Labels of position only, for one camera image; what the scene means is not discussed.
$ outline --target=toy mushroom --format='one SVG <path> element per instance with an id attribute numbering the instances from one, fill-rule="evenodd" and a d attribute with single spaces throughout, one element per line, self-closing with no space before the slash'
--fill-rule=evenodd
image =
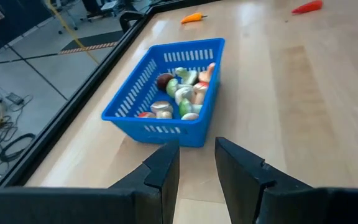
<path id="1" fill-rule="evenodd" d="M 182 120 L 194 120 L 198 119 L 198 114 L 196 113 L 187 113 L 181 117 Z"/>
<path id="2" fill-rule="evenodd" d="M 171 73 L 164 73 L 157 77 L 157 88 L 166 91 L 168 82 L 173 78 Z"/>
<path id="3" fill-rule="evenodd" d="M 155 118 L 155 114 L 151 112 L 143 112 L 138 115 L 138 118 Z"/>
<path id="4" fill-rule="evenodd" d="M 183 117 L 187 113 L 199 114 L 202 106 L 203 105 L 192 105 L 190 103 L 190 100 L 187 100 L 186 98 L 184 98 L 179 104 L 180 116 Z"/>
<path id="5" fill-rule="evenodd" d="M 173 108 L 171 104 L 165 100 L 154 102 L 150 108 L 153 111 L 153 113 L 156 114 L 156 118 L 162 118 L 162 119 L 172 118 Z"/>
<path id="6" fill-rule="evenodd" d="M 176 78 L 172 78 L 171 80 L 169 80 L 169 82 L 167 84 L 166 91 L 167 91 L 169 96 L 174 98 L 175 97 L 175 92 L 178 91 L 179 89 L 183 88 L 183 87 L 191 87 L 191 85 L 179 84 L 179 81 Z"/>
<path id="7" fill-rule="evenodd" d="M 195 105 L 202 105 L 204 102 L 204 97 L 207 89 L 208 89 L 208 83 L 206 82 L 199 82 L 195 84 L 193 87 L 193 91 L 196 94 L 196 98 L 192 103 Z"/>
<path id="8" fill-rule="evenodd" d="M 172 119 L 172 113 L 169 111 L 163 111 L 157 113 L 158 119 Z"/>
<path id="9" fill-rule="evenodd" d="M 185 68 L 176 68 L 175 73 L 181 77 L 181 83 L 184 85 L 194 85 L 197 82 L 198 72 L 195 70 L 186 71 Z"/>
<path id="10" fill-rule="evenodd" d="M 215 68 L 215 63 L 213 62 L 210 65 L 208 65 L 206 71 L 200 72 L 200 74 L 198 75 L 198 80 L 200 82 L 209 83 L 211 81 L 212 72 L 214 71 L 214 68 Z"/>
<path id="11" fill-rule="evenodd" d="M 182 99 L 184 98 L 191 101 L 193 95 L 194 95 L 193 88 L 191 86 L 185 86 L 175 92 L 175 102 L 177 103 L 177 105 L 179 105 Z"/>

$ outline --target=floor mat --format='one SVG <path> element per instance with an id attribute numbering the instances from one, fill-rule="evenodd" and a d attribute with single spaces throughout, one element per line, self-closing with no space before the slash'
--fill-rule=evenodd
<path id="1" fill-rule="evenodd" d="M 105 47 L 114 47 L 118 40 L 124 35 L 122 30 L 115 32 L 108 32 L 105 34 L 93 35 L 90 37 L 79 38 L 78 40 L 85 46 L 86 50 L 96 50 Z M 66 47 L 64 47 L 59 54 L 71 54 L 81 52 L 83 49 L 72 40 Z"/>

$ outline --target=floor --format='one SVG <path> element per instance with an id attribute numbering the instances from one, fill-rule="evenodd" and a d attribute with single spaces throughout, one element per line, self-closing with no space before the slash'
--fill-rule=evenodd
<path id="1" fill-rule="evenodd" d="M 138 10 L 145 11 L 147 10 L 145 6 L 149 2 L 148 0 L 139 1 L 134 6 Z M 70 12 L 78 18 L 76 35 L 79 38 L 121 29 L 117 17 L 97 19 L 93 22 L 81 22 L 79 18 L 85 15 L 85 9 L 81 3 L 75 5 Z M 58 31 L 61 29 L 59 21 L 51 19 L 42 27 L 16 42 L 12 47 L 23 58 L 57 53 L 73 40 L 72 36 L 66 31 L 63 31 L 63 34 L 59 35 Z M 100 62 L 111 50 L 112 48 L 104 48 L 92 50 L 90 53 Z M 17 59 L 20 59 L 19 56 L 11 49 L 0 53 L 0 62 Z M 0 96 L 6 96 L 8 93 L 13 92 L 21 97 L 27 95 L 34 97 L 23 108 L 23 112 L 17 122 L 18 131 L 13 136 L 13 139 L 26 133 L 38 134 L 63 106 L 66 102 L 65 98 L 71 97 L 97 66 L 87 56 L 86 52 L 33 58 L 28 59 L 27 62 L 61 92 L 63 96 L 54 90 L 41 75 L 23 60 L 0 63 Z M 19 115 L 19 112 L 12 112 L 9 109 L 10 102 L 6 99 L 4 99 L 3 105 L 5 114 L 12 116 L 13 119 Z M 6 168 L 6 165 L 3 164 L 0 167 L 0 172 Z"/>

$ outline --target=toy vegetable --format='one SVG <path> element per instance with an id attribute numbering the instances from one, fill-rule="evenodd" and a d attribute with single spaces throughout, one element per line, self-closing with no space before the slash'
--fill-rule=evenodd
<path id="1" fill-rule="evenodd" d="M 197 71 L 186 71 L 185 68 L 176 68 L 175 73 L 181 77 L 181 83 L 184 85 L 194 85 L 197 82 Z"/>
<path id="2" fill-rule="evenodd" d="M 178 91 L 179 89 L 181 89 L 183 87 L 187 87 L 187 86 L 191 87 L 191 85 L 181 85 L 181 84 L 179 84 L 179 81 L 176 78 L 172 78 L 171 80 L 169 80 L 169 82 L 167 84 L 166 91 L 169 96 L 174 98 L 176 91 Z"/>
<path id="3" fill-rule="evenodd" d="M 196 22 L 196 21 L 201 21 L 203 18 L 205 18 L 207 16 L 203 16 L 202 13 L 200 12 L 197 12 L 197 13 L 194 13 L 190 16 L 186 16 L 184 17 L 182 20 L 181 20 L 181 23 L 182 24 L 185 24 L 187 22 Z"/>
<path id="4" fill-rule="evenodd" d="M 172 119 L 172 113 L 169 111 L 163 111 L 163 112 L 158 112 L 157 113 L 157 118 L 158 119 Z"/>
<path id="5" fill-rule="evenodd" d="M 208 83 L 199 82 L 193 86 L 193 91 L 196 94 L 196 98 L 192 102 L 195 105 L 202 105 L 204 102 L 204 97 L 206 90 L 208 89 Z"/>
<path id="6" fill-rule="evenodd" d="M 300 13 L 306 13 L 311 12 L 315 10 L 319 10 L 323 7 L 323 2 L 320 0 L 312 1 L 307 4 L 304 4 L 294 10 L 292 10 L 292 13 L 300 14 Z"/>
<path id="7" fill-rule="evenodd" d="M 198 80 L 200 82 L 209 83 L 211 81 L 211 77 L 212 77 L 214 68 L 215 68 L 215 63 L 211 63 L 210 65 L 208 65 L 208 68 L 206 69 L 206 71 L 200 72 L 200 74 L 198 75 Z"/>
<path id="8" fill-rule="evenodd" d="M 156 118 L 170 119 L 172 118 L 173 108 L 171 104 L 165 100 L 156 101 L 150 106 Z"/>
<path id="9" fill-rule="evenodd" d="M 155 114 L 151 112 L 143 112 L 140 115 L 138 115 L 138 118 L 155 118 Z"/>
<path id="10" fill-rule="evenodd" d="M 187 113 L 199 114 L 200 110 L 201 110 L 201 107 L 203 107 L 203 105 L 192 105 L 189 100 L 184 98 L 179 104 L 180 116 L 183 117 Z"/>
<path id="11" fill-rule="evenodd" d="M 181 117 L 182 120 L 194 120 L 198 119 L 198 114 L 196 113 L 187 113 Z"/>
<path id="12" fill-rule="evenodd" d="M 157 88 L 166 91 L 168 82 L 173 78 L 171 73 L 164 73 L 157 77 Z"/>
<path id="13" fill-rule="evenodd" d="M 187 100 L 191 100 L 193 95 L 193 87 L 191 87 L 190 85 L 180 88 L 175 92 L 175 102 L 177 103 L 177 105 L 179 105 L 182 99 L 186 98 Z"/>

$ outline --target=blue plastic basket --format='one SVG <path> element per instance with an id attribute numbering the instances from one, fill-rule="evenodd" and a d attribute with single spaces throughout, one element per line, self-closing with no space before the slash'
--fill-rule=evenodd
<path id="1" fill-rule="evenodd" d="M 222 38 L 152 46 L 103 111 L 102 119 L 139 142 L 164 144 L 177 139 L 181 146 L 202 147 L 219 88 L 223 47 Z M 157 77 L 166 72 L 174 74 L 177 67 L 200 72 L 212 62 L 216 65 L 199 118 L 181 120 L 175 100 L 157 89 Z M 171 103 L 173 119 L 137 118 L 158 100 Z"/>

